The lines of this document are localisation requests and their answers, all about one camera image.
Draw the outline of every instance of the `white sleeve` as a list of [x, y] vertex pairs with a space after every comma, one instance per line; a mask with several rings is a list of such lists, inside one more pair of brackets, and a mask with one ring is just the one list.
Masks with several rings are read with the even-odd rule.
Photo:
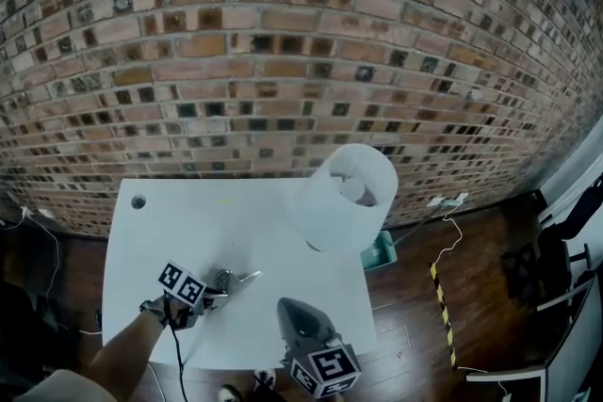
[[117, 402], [96, 382], [68, 370], [57, 370], [15, 402]]

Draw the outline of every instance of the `teal box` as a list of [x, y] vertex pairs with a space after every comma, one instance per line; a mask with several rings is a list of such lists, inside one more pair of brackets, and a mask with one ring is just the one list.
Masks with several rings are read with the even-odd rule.
[[360, 253], [365, 271], [391, 265], [398, 260], [396, 248], [389, 232], [380, 232], [373, 244]]

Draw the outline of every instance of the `table hole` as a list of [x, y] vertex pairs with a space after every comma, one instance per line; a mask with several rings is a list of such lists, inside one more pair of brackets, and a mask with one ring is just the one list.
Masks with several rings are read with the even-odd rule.
[[146, 203], [147, 199], [142, 195], [136, 195], [134, 198], [132, 198], [132, 207], [135, 210], [139, 210], [140, 208], [144, 207]]

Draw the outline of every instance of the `sneaker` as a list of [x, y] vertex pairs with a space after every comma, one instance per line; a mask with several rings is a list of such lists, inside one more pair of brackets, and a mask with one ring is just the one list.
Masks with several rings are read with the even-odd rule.
[[268, 370], [254, 370], [253, 378], [255, 378], [255, 392], [258, 387], [266, 387], [267, 389], [274, 390], [274, 382], [276, 381], [276, 372], [273, 368]]
[[243, 397], [235, 387], [222, 385], [218, 390], [218, 402], [243, 402]]

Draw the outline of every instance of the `yellow and black tape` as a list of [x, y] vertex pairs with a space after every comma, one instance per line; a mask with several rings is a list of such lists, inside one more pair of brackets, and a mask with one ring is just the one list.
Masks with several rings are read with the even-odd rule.
[[432, 273], [433, 283], [435, 284], [435, 292], [437, 293], [437, 299], [440, 302], [440, 308], [442, 309], [442, 318], [444, 319], [444, 327], [446, 328], [448, 348], [450, 349], [450, 364], [452, 365], [452, 370], [456, 370], [456, 353], [454, 352], [454, 340], [452, 339], [452, 326], [450, 325], [450, 315], [448, 314], [446, 300], [444, 299], [444, 291], [442, 290], [440, 279], [438, 278], [437, 271], [435, 270], [435, 263], [432, 263], [430, 265], [430, 273]]

